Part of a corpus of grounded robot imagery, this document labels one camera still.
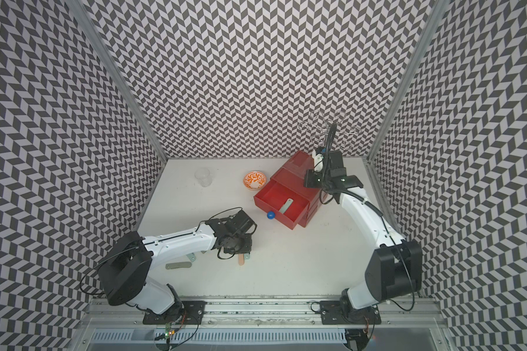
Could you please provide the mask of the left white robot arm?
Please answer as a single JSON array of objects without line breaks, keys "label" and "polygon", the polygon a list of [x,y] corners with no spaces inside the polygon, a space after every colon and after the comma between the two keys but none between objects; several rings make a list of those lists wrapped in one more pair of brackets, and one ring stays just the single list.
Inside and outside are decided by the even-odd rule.
[{"label": "left white robot arm", "polygon": [[100,285],[111,306],[130,304],[156,317],[175,320],[184,309],[175,289],[149,277],[149,272],[173,259],[216,250],[218,259],[251,253],[257,225],[241,207],[235,214],[217,215],[194,228],[167,235],[121,237],[96,267]]}]

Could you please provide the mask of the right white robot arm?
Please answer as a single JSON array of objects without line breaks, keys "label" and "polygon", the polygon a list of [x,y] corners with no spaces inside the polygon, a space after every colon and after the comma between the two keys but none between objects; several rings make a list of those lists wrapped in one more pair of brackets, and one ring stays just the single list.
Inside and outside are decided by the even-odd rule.
[{"label": "right white robot arm", "polygon": [[404,295],[414,298],[422,287],[421,245],[407,240],[388,223],[360,179],[347,174],[340,151],[317,148],[311,157],[313,167],[304,175],[304,187],[318,189],[335,200],[372,249],[364,281],[342,292],[346,312],[361,312]]}]

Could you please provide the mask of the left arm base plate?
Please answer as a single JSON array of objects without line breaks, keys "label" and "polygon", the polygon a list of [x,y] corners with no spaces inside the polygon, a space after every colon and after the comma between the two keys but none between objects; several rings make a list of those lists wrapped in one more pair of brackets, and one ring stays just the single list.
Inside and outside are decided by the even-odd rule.
[{"label": "left arm base plate", "polygon": [[143,317],[144,325],[165,325],[173,323],[178,326],[200,324],[205,313],[206,301],[183,301],[174,304],[162,314],[146,312]]}]

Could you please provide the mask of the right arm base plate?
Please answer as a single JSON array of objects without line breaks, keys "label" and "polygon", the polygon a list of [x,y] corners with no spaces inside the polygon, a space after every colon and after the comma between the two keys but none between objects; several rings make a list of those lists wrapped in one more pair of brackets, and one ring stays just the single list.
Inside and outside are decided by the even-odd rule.
[{"label": "right arm base plate", "polygon": [[319,301],[319,314],[323,325],[380,325],[381,316],[375,307],[355,309],[344,301]]}]

